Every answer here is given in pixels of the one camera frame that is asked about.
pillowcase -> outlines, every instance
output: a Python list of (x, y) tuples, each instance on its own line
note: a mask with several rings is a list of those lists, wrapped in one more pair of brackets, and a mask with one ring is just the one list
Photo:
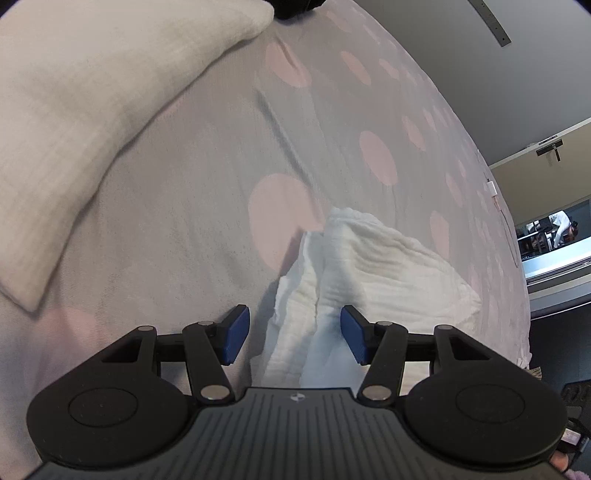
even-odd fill
[(264, 0), (20, 0), (0, 18), (0, 289), (35, 310), (117, 152)]

bed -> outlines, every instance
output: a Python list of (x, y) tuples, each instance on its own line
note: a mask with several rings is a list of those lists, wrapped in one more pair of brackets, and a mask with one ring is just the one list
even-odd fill
[[(526, 366), (519, 250), (488, 180), (435, 84), (353, 1), (273, 22), (119, 153), (39, 309), (0, 299), (0, 477), (38, 463), (24, 421), (35, 393), (138, 325), (179, 332), (247, 304), (251, 333), (226, 372), (236, 389), (249, 385), (278, 278), (333, 206), (446, 259), (482, 299), (479, 339)], [(186, 383), (180, 367), (164, 374)]]

